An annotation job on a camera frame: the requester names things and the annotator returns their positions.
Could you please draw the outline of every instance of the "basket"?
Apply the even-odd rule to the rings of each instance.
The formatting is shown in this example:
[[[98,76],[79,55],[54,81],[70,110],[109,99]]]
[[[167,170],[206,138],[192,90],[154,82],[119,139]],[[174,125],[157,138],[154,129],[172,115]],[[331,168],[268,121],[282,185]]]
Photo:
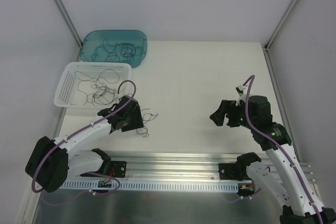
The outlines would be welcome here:
[[[132,68],[126,63],[72,62],[69,63],[55,93],[54,104],[67,108],[108,108],[118,97],[133,92],[130,83]]]

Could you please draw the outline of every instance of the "thin black wire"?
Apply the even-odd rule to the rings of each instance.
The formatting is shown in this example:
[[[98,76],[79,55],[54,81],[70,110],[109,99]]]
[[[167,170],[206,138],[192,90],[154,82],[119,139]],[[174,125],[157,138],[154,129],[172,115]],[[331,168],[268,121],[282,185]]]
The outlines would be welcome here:
[[[102,74],[106,71],[113,71],[118,76],[118,80],[115,82],[108,81],[105,77],[102,76]],[[78,77],[77,74],[79,73],[84,76],[87,76],[89,79],[83,79],[83,78]],[[108,87],[107,85],[107,83],[115,84],[120,81],[120,76],[113,69],[105,69],[98,75],[97,78],[91,77],[88,74],[80,72],[80,71],[76,71],[75,76],[77,79],[80,80],[78,82],[77,90],[86,95],[86,102],[83,105],[85,105],[86,103],[91,103],[92,105],[109,105],[117,100],[118,91],[116,89]],[[90,87],[94,90],[93,93],[88,94],[84,92],[83,90],[80,90],[79,88],[80,84],[82,82],[87,82],[87,81],[93,83],[90,85]]]
[[[150,117],[148,118],[148,119],[145,119],[145,116],[146,115],[150,115]],[[159,116],[159,114],[157,113],[157,114],[152,114],[152,113],[145,113],[145,114],[143,114],[142,115],[142,121],[143,121],[143,124],[147,124],[148,122],[150,122],[150,121],[153,121],[155,118],[157,118]],[[139,132],[138,130],[140,130],[140,129],[144,129],[145,131],[144,132]],[[143,126],[143,128],[140,128],[140,129],[136,129],[135,131],[136,131],[136,133],[138,134],[138,135],[142,135],[142,137],[148,137],[149,136],[149,133],[148,133],[148,128],[147,128],[147,126],[146,125],[144,125]]]
[[[105,45],[113,48],[112,50],[108,50]],[[91,55],[91,60],[95,61],[96,58],[100,58],[100,61],[105,62],[120,62],[120,61],[135,61],[137,57],[142,55],[143,47],[136,47],[131,43],[116,43],[114,45],[110,45],[106,39],[103,40],[101,46],[95,49],[95,52]]]

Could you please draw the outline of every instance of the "gray wall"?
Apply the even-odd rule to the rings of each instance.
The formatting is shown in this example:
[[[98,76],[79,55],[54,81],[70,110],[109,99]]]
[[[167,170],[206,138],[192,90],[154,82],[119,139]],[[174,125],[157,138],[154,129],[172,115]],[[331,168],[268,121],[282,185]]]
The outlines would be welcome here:
[[[300,157],[336,208],[336,0],[300,0],[270,56]]]
[[[83,39],[138,29],[149,40],[265,43],[290,0],[62,0]]]
[[[0,3],[0,223],[7,224],[24,203],[36,141],[55,128],[55,89],[78,47],[53,0]]]

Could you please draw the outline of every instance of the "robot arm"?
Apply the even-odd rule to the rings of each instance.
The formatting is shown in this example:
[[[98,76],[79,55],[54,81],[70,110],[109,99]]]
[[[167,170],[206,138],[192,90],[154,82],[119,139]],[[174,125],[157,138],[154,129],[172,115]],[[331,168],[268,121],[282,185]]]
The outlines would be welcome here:
[[[320,223],[317,211],[323,223],[333,223],[336,220],[334,210],[325,208],[311,189],[297,161],[286,129],[272,121],[267,98],[259,95],[246,95],[245,89],[246,87],[243,85],[237,87],[239,99],[237,101],[223,100],[210,119],[217,126],[222,126],[224,118],[227,117],[229,127],[243,126],[250,129],[254,140],[275,165],[283,186],[265,169],[255,153],[238,157],[236,165],[232,166],[231,170],[225,170],[226,175],[237,180],[243,180],[244,176],[248,176],[257,182],[261,189],[283,208],[284,211],[280,217],[281,223],[306,223],[305,221]],[[248,119],[245,110],[246,99],[249,104]],[[253,128],[248,122],[249,119],[254,126]]]
[[[114,116],[105,118],[126,103],[128,104]],[[125,132],[142,127],[143,121],[138,102],[129,96],[123,96],[119,103],[98,112],[98,115],[92,119],[91,125],[73,133],[70,140],[68,135],[56,137],[54,140],[46,136],[41,138],[33,150],[25,171],[33,178],[44,156],[57,144],[65,141],[50,154],[38,171],[36,182],[48,193],[57,190],[67,177],[86,172],[109,175],[112,164],[111,158],[106,153],[100,149],[79,151],[87,144],[116,130]]]

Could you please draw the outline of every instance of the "purple cable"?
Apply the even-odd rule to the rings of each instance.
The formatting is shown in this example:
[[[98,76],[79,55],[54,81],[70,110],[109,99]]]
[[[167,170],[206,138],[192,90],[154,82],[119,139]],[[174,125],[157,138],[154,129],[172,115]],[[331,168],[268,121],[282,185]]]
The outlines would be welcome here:
[[[96,125],[97,123],[100,123],[101,121],[103,121],[104,119],[106,118],[109,118],[110,116],[114,116],[115,114],[117,114],[119,111],[121,111],[123,108],[125,108],[134,98],[135,96],[135,93],[136,93],[136,85],[133,81],[131,80],[124,80],[120,83],[119,87],[118,87],[118,94],[119,94],[119,91],[120,91],[120,87],[125,83],[125,82],[130,82],[133,87],[134,87],[134,91],[133,91],[133,94],[131,95],[131,98],[126,102],[124,103],[123,105],[121,105],[118,109],[116,109],[115,111],[113,111],[112,113],[108,114],[107,116],[104,116],[103,118],[95,121],[93,124]],[[73,132],[72,134],[70,134],[68,137],[67,137],[67,140],[73,138],[74,136],[76,136],[77,134],[81,133],[82,131],[88,129],[89,127],[92,127],[91,124],[87,125],[87,126],[84,126],[83,128]],[[45,156],[44,158],[42,158],[41,162],[38,164],[37,168],[36,168],[36,171],[34,173],[34,176],[33,176],[33,181],[31,182],[31,188],[33,190],[33,192],[35,193],[39,193],[41,191],[43,191],[43,188],[40,189],[40,190],[36,190],[35,188],[35,183],[36,183],[36,179],[37,179],[37,175],[38,173],[40,172],[42,166],[44,165],[45,161],[47,160],[47,158],[51,155],[51,153],[53,153],[54,150],[56,150],[59,146],[61,146],[63,143],[65,143],[65,140],[62,140],[61,142],[59,142],[57,145],[55,145]]]
[[[256,190],[255,191],[255,193],[254,194],[252,194],[252,195],[250,195],[249,197],[247,196],[247,197],[243,197],[243,198],[237,198],[237,199],[234,199],[234,200],[227,200],[227,199],[225,199],[225,198],[223,198],[222,197],[222,199],[226,202],[226,203],[230,203],[230,204],[232,204],[232,203],[236,203],[236,202],[238,202],[238,201],[240,201],[240,200],[243,200],[243,199],[249,199],[250,197],[252,197],[252,196],[256,196],[258,193],[260,193],[261,192],[261,189],[258,189],[258,190]]]
[[[112,192],[118,190],[118,189],[120,188],[120,186],[121,186],[120,181],[117,180],[116,178],[113,178],[113,177],[110,177],[110,176],[106,176],[106,175],[103,175],[103,174],[98,174],[98,173],[89,173],[89,174],[93,174],[93,175],[96,175],[96,176],[98,176],[98,177],[103,177],[103,178],[111,178],[111,179],[115,180],[115,181],[118,183],[118,186],[117,186],[115,189],[113,189],[113,190],[109,190],[107,193],[97,193],[97,192],[96,192],[96,195],[101,195],[101,196],[103,196],[103,195],[110,194],[110,193],[112,193]],[[66,205],[66,204],[72,202],[73,200],[75,200],[76,198],[78,198],[79,196],[81,196],[82,194],[84,194],[84,193],[89,193],[89,192],[90,192],[89,190],[81,191],[80,193],[76,194],[76,195],[75,195],[73,198],[71,198],[70,200],[67,200],[67,201],[62,202],[62,203],[56,203],[56,204],[47,202],[47,201],[45,200],[45,198],[44,198],[43,193],[42,193],[42,194],[41,194],[41,200],[42,200],[42,202],[43,202],[44,204],[46,204],[46,205],[48,205],[48,206],[51,206],[51,207],[59,207],[59,206]]]
[[[257,132],[258,134],[260,134],[261,136],[265,137],[267,140],[269,140],[269,141],[271,141],[273,144],[275,144],[275,146],[278,147],[279,150],[281,150],[281,152],[286,156],[286,158],[288,159],[290,165],[293,166],[295,163],[293,162],[293,160],[291,159],[291,157],[288,155],[288,153],[285,151],[285,149],[282,148],[282,146],[281,146],[277,141],[275,141],[273,138],[271,138],[270,136],[266,135],[264,132],[262,132],[262,131],[258,130],[257,128],[255,128],[255,127],[253,126],[253,124],[251,123],[251,120],[250,120],[249,115],[248,115],[248,102],[249,102],[249,97],[250,97],[251,87],[252,87],[252,84],[253,84],[253,81],[254,81],[255,77],[256,77],[256,76],[255,76],[254,74],[251,75],[251,76],[244,82],[244,84],[243,84],[243,85],[245,86],[248,82],[250,82],[249,85],[248,85],[248,88],[247,88],[246,102],[245,102],[245,117],[246,117],[247,123],[248,123],[248,125],[250,126],[250,128],[251,128],[253,131]],[[306,195],[307,195],[307,197],[308,197],[310,203],[313,204],[313,203],[314,203],[314,200],[313,200],[313,198],[311,197],[311,195],[310,195],[310,193],[309,193],[309,191],[308,191],[308,188],[306,187],[305,182],[303,181],[303,178],[302,178],[302,176],[301,176],[299,170],[295,167],[295,165],[293,166],[293,169],[294,169],[295,173],[297,174],[297,176],[298,176],[298,178],[299,178],[299,180],[300,180],[300,184],[301,184],[301,186],[302,186],[304,192],[306,193]],[[315,206],[315,205],[312,205],[312,206],[313,206],[313,208],[314,208],[314,210],[315,210],[315,212],[316,212],[317,217],[319,218],[319,222],[320,222],[321,224],[323,224],[322,216],[321,216],[321,214],[320,214],[320,212],[319,212],[319,209],[318,209],[317,206]]]

